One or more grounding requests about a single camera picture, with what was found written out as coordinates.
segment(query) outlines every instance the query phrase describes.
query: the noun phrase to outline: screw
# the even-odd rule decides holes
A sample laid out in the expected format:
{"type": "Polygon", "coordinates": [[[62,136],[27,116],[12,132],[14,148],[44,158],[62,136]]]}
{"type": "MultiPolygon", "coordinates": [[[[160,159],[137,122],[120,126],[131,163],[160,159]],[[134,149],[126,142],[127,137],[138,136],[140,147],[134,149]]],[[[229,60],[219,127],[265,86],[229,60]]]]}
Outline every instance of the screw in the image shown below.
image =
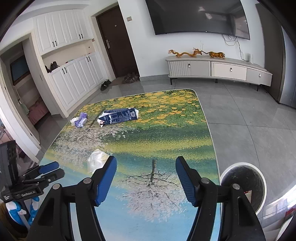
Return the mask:
{"type": "Polygon", "coordinates": [[[207,184],[207,183],[210,182],[210,180],[209,180],[208,178],[206,178],[206,177],[203,177],[203,178],[201,179],[201,181],[202,181],[202,183],[205,183],[205,184],[207,184]]]}
{"type": "Polygon", "coordinates": [[[232,187],[236,190],[239,190],[240,189],[240,186],[236,183],[232,184],[232,187]]]}
{"type": "Polygon", "coordinates": [[[59,189],[60,186],[61,186],[60,184],[56,183],[56,184],[54,184],[54,185],[52,186],[52,188],[53,188],[54,190],[57,190],[57,189],[59,189]]]}
{"type": "Polygon", "coordinates": [[[88,184],[91,183],[91,178],[87,177],[83,180],[83,183],[88,184]]]}

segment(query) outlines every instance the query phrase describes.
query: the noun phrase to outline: tv screen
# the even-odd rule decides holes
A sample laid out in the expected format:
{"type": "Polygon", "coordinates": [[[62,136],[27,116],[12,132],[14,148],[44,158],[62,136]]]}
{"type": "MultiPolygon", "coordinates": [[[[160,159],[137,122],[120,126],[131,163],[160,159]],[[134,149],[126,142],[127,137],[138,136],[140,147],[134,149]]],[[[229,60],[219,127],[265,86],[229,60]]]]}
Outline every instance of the tv screen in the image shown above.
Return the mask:
{"type": "Polygon", "coordinates": [[[210,32],[250,39],[240,0],[146,0],[155,34],[210,32]]]}

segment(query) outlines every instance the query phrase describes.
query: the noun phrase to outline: figurine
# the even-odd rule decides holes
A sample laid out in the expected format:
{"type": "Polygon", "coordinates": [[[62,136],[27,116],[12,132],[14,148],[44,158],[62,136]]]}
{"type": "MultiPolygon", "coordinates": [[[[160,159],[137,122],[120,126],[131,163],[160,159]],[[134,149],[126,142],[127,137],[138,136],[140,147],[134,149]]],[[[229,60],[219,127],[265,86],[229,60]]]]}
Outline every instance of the figurine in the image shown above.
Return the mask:
{"type": "Polygon", "coordinates": [[[208,53],[206,53],[206,52],[204,52],[204,53],[205,54],[209,54],[210,57],[212,57],[212,58],[216,58],[216,57],[218,57],[218,58],[225,58],[225,54],[223,52],[215,53],[215,52],[210,51],[208,53]]]}
{"type": "Polygon", "coordinates": [[[200,54],[200,55],[202,55],[202,52],[199,50],[199,49],[196,49],[196,48],[193,48],[193,54],[190,54],[190,53],[187,53],[187,52],[183,52],[183,53],[178,53],[178,52],[175,52],[174,50],[169,50],[168,51],[168,53],[173,53],[173,54],[175,54],[176,55],[176,57],[181,57],[183,54],[187,54],[187,55],[189,55],[189,56],[191,56],[191,57],[196,57],[196,55],[197,54],[200,54]]]}

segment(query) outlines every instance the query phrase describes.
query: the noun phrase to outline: tv cabinet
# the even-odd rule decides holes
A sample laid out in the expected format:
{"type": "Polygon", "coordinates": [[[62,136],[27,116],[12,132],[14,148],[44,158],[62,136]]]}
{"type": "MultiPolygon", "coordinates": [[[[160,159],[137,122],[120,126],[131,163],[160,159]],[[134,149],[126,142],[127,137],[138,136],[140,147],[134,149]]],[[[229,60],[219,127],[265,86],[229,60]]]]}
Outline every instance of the tv cabinet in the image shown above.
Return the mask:
{"type": "Polygon", "coordinates": [[[254,85],[271,85],[272,74],[263,67],[232,58],[211,58],[210,56],[166,58],[170,84],[178,78],[209,78],[233,80],[254,85]]]}

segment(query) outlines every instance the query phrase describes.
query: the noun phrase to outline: tile floor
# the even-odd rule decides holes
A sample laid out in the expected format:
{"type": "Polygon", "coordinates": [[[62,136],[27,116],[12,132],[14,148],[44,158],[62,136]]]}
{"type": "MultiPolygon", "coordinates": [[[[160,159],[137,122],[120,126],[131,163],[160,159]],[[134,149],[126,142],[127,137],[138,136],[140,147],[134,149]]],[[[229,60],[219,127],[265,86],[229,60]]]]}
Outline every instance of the tile floor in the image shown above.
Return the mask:
{"type": "MultiPolygon", "coordinates": [[[[296,110],[278,104],[263,88],[257,92],[254,85],[215,83],[210,79],[178,79],[173,80],[173,85],[168,79],[150,80],[109,86],[105,91],[95,92],[81,106],[121,96],[183,88],[195,90],[199,97],[220,174],[236,162],[258,167],[267,183],[264,207],[296,184],[296,110]]],[[[49,116],[45,120],[47,124],[39,129],[43,152],[75,112],[67,119],[49,116]]],[[[262,220],[264,208],[258,216],[262,220]]]]}

